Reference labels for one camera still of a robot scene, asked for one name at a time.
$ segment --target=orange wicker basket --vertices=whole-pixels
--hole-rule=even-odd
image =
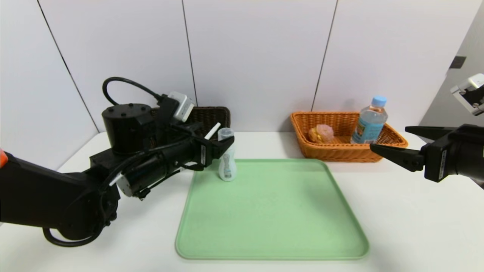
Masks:
[[[306,158],[332,162],[377,162],[382,157],[371,152],[369,144],[350,143],[359,116],[359,112],[294,112],[291,122]],[[334,140],[331,143],[309,141],[308,131],[318,124],[333,128]],[[408,146],[408,142],[388,124],[383,126],[377,143],[400,148]]]

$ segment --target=orange part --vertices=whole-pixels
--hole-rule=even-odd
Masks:
[[[0,149],[0,168],[2,168],[7,162],[8,162],[7,154],[5,154],[5,152],[3,152],[2,149]]]

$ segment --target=panel seam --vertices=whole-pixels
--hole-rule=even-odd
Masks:
[[[186,42],[188,44],[188,56],[190,57],[190,67],[192,69],[193,91],[195,92],[195,103],[198,106],[197,88],[195,87],[195,74],[193,73],[192,51],[190,50],[190,40],[188,39],[188,26],[186,23],[185,3],[184,0],[181,1],[181,8],[183,9],[183,19],[185,21]]]
[[[71,71],[69,70],[69,67],[67,67],[67,63],[65,62],[64,56],[62,55],[62,53],[59,49],[59,46],[57,45],[57,41],[54,38],[54,34],[52,33],[52,30],[50,29],[50,25],[47,22],[47,18],[45,17],[44,11],[42,10],[42,6],[40,5],[39,0],[37,0],[37,4],[39,5],[40,12],[42,13],[42,16],[44,17],[44,21],[47,24],[47,28],[49,29],[50,36],[52,37],[52,40],[54,40],[54,44],[56,45],[57,51],[59,52],[59,55],[62,58],[62,62],[64,62],[65,69],[67,69],[67,72],[69,73],[69,76],[71,77],[72,83],[74,83],[74,87],[76,88],[77,93],[79,94],[79,97],[81,98],[82,104],[84,104],[84,107],[86,108],[86,111],[88,112],[89,117],[91,118],[91,121],[92,121],[92,123],[94,124],[94,127],[97,130],[97,133],[100,133],[101,131],[99,131],[99,128],[97,127],[96,122],[94,121],[94,118],[92,117],[92,114],[89,111],[88,106],[86,105],[86,101],[84,101],[84,98],[82,97],[81,92],[79,91],[79,88],[77,87],[77,84],[74,81],[74,78],[72,77],[72,74],[71,74]]]
[[[336,0],[336,5],[334,6],[333,18],[331,20],[330,32],[328,33],[328,40],[326,41],[326,48],[324,49],[323,61],[321,63],[321,69],[319,71],[318,82],[316,83],[316,90],[314,91],[313,104],[311,105],[311,111],[314,109],[314,103],[316,101],[316,95],[318,94],[319,82],[321,81],[321,73],[323,72],[324,60],[326,59],[326,53],[328,53],[328,46],[330,44],[331,31],[333,30],[334,18],[336,17],[336,9],[338,8],[339,0]]]

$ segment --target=label sticker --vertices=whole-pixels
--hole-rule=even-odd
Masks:
[[[8,157],[2,149],[0,149],[0,168],[2,168],[8,162]]]
[[[378,140],[380,132],[384,124],[368,123],[365,120],[359,118],[356,125],[355,132],[353,133],[353,139],[357,143],[372,144]]]
[[[444,177],[444,170],[445,170],[445,159],[447,158],[447,150],[442,151],[442,158],[440,159],[440,172],[439,172],[439,180]]]
[[[205,152],[206,152],[206,147],[202,145],[202,151],[200,153],[200,162],[205,165]]]

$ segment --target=bottle lid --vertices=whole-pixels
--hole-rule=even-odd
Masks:
[[[385,96],[377,95],[373,97],[371,105],[375,107],[384,107],[387,104],[387,98]]]
[[[221,141],[223,139],[227,139],[229,137],[234,136],[234,130],[228,127],[221,128],[218,131],[218,140]]]

